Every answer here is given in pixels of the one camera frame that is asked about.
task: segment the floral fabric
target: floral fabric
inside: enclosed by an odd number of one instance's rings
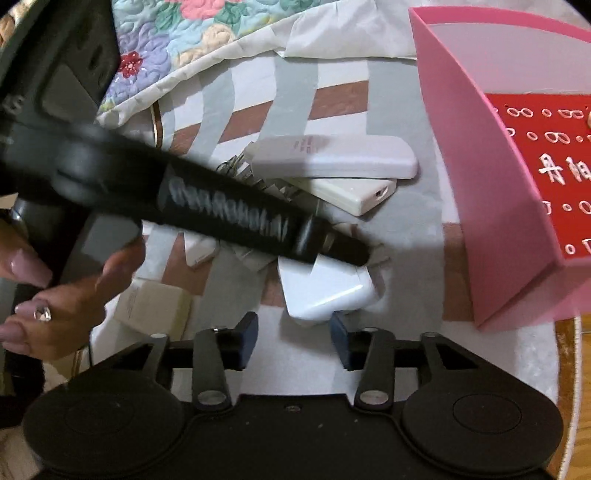
[[[101,111],[266,25],[334,0],[112,0],[121,65]]]

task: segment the small white box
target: small white box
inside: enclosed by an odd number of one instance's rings
[[[182,288],[135,278],[119,297],[113,318],[145,335],[166,333],[180,340],[192,297]]]

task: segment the purple flower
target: purple flower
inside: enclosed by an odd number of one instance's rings
[[[105,102],[115,105],[133,97],[170,72],[167,34],[159,33],[153,22],[119,36],[121,67],[107,91]]]

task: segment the red panel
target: red panel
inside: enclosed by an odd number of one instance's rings
[[[591,258],[591,95],[486,96],[515,130],[565,259]]]

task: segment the hand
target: hand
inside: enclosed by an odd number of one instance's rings
[[[0,325],[2,347],[42,360],[56,360],[88,342],[89,332],[105,319],[105,304],[129,287],[132,274],[144,262],[142,238],[113,254],[101,275],[39,292],[15,308]],[[52,273],[35,251],[0,220],[0,277],[46,288]],[[35,311],[49,307],[52,319],[40,322]]]

